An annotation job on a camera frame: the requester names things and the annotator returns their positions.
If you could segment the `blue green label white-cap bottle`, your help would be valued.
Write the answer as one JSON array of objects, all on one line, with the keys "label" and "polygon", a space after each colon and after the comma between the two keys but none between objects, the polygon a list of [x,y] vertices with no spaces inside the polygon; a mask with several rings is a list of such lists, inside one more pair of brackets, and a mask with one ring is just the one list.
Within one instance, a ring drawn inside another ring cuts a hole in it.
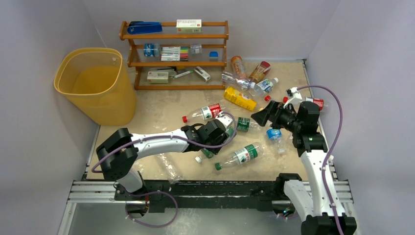
[{"label": "blue green label white-cap bottle", "polygon": [[264,97],[272,91],[274,85],[279,82],[278,78],[264,79],[254,85],[252,94],[258,97]]}]

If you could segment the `white stapler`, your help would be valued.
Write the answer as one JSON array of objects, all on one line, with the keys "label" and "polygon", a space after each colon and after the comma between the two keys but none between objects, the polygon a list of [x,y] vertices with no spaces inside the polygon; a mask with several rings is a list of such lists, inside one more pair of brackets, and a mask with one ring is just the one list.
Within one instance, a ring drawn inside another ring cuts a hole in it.
[{"label": "white stapler", "polygon": [[201,67],[197,66],[195,67],[194,71],[200,75],[206,82],[208,82],[210,80],[210,74],[207,73],[204,69],[202,69]]}]

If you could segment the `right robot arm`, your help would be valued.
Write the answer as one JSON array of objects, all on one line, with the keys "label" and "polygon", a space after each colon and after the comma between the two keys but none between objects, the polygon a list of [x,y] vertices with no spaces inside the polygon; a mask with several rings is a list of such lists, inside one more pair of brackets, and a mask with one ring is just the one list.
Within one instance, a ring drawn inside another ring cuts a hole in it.
[{"label": "right robot arm", "polygon": [[292,104],[271,101],[266,108],[251,115],[264,127],[267,122],[276,129],[292,133],[293,146],[305,167],[311,193],[293,174],[279,174],[276,196],[294,205],[301,218],[303,235],[352,235],[357,230],[356,219],[347,215],[335,189],[329,171],[329,149],[318,132],[320,109],[317,104],[302,102],[297,111]]}]

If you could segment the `white red box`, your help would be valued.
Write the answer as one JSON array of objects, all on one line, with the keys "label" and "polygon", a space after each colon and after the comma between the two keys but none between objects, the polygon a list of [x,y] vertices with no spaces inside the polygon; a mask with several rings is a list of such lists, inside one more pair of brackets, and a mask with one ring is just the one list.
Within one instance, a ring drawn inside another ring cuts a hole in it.
[{"label": "white red box", "polygon": [[177,19],[176,31],[182,34],[202,33],[202,20],[201,19]]}]

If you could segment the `dark green label bottle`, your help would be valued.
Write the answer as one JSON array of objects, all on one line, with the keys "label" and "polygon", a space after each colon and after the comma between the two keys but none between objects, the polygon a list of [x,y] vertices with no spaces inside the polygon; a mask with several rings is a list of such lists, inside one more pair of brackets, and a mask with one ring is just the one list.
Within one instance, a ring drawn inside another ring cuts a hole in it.
[{"label": "dark green label bottle", "polygon": [[238,117],[236,120],[236,130],[243,133],[259,133],[263,127],[254,120],[247,117]]}]

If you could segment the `marker pen set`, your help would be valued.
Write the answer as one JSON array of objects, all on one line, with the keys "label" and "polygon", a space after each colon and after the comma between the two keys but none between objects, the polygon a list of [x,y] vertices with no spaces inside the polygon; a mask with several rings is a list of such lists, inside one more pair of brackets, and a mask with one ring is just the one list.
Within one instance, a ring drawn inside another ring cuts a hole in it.
[{"label": "marker pen set", "polygon": [[160,57],[161,61],[188,61],[189,47],[162,47]]}]

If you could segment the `red gold label bottle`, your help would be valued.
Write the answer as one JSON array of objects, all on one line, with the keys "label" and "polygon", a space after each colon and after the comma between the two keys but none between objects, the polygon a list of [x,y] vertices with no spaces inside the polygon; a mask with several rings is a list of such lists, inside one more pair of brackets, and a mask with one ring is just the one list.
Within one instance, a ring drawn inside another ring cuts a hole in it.
[{"label": "red gold label bottle", "polygon": [[254,83],[259,83],[265,78],[270,69],[271,65],[268,62],[261,61],[249,76],[250,81]]}]

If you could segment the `blue label clear bottle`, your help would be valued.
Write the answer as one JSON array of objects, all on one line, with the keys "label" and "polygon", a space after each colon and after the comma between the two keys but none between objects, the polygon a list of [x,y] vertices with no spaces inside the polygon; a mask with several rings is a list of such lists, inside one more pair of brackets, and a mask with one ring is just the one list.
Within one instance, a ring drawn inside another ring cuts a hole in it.
[{"label": "blue label clear bottle", "polygon": [[270,147],[279,155],[286,153],[285,143],[282,132],[279,129],[269,129],[266,131]]}]

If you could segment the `blue tape dispenser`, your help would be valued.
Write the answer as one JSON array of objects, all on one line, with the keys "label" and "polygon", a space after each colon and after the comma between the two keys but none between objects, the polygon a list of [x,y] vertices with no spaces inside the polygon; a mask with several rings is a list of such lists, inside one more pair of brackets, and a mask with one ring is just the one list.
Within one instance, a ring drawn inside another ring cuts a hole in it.
[{"label": "blue tape dispenser", "polygon": [[161,47],[159,44],[144,44],[143,54],[145,57],[160,57]]}]

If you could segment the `clear bottle white logo cap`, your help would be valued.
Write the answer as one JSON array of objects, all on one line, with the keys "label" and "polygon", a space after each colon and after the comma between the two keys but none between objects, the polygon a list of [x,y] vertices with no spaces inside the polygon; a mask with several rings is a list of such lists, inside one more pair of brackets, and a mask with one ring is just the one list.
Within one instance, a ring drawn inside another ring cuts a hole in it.
[{"label": "clear bottle white logo cap", "polygon": [[229,85],[235,85],[240,87],[243,91],[253,89],[255,87],[255,83],[247,80],[243,77],[236,76],[231,72],[222,71],[221,80]]}]

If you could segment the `yellow plastic bin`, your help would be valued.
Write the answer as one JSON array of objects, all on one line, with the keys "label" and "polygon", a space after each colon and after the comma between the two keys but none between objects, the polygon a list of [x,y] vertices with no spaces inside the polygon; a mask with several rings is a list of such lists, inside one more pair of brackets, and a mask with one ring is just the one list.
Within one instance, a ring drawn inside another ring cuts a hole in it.
[{"label": "yellow plastic bin", "polygon": [[136,94],[119,51],[86,47],[61,62],[54,88],[98,125],[122,126],[135,114]]}]

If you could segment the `red label bottle by wall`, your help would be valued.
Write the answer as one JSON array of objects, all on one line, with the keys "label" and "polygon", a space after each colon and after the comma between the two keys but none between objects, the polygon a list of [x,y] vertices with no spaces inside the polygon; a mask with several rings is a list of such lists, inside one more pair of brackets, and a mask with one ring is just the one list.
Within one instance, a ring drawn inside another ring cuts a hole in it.
[{"label": "red label bottle by wall", "polygon": [[293,101],[293,105],[300,104],[301,102],[309,101],[318,105],[319,110],[323,111],[324,108],[328,108],[328,103],[325,103],[323,99],[311,98],[311,97],[303,97],[301,101]]}]

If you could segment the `green white label bottle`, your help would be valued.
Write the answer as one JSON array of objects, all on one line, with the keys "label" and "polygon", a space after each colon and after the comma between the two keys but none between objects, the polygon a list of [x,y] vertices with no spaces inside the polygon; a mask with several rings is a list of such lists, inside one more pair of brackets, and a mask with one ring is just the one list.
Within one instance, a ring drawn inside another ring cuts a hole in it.
[{"label": "green white label bottle", "polygon": [[259,142],[254,142],[232,152],[227,160],[215,163],[214,167],[217,171],[236,167],[261,156],[263,153],[263,145]]}]

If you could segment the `red landscape label bottle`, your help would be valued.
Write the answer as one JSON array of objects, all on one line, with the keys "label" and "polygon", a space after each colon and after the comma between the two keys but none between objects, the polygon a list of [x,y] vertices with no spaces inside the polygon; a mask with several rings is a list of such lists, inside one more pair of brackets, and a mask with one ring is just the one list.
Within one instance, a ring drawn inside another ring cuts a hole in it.
[{"label": "red landscape label bottle", "polygon": [[271,97],[270,97],[269,95],[267,95],[267,96],[265,96],[265,97],[264,97],[264,100],[265,100],[266,102],[269,102],[269,101],[271,100]]}]

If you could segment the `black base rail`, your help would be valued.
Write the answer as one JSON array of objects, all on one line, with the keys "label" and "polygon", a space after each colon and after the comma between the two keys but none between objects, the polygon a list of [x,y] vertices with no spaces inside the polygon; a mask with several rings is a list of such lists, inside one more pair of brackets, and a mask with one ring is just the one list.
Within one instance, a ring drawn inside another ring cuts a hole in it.
[{"label": "black base rail", "polygon": [[275,181],[179,181],[146,180],[142,189],[130,193],[115,185],[115,200],[142,201],[151,213],[165,209],[255,209],[280,216],[295,213],[293,203]]}]

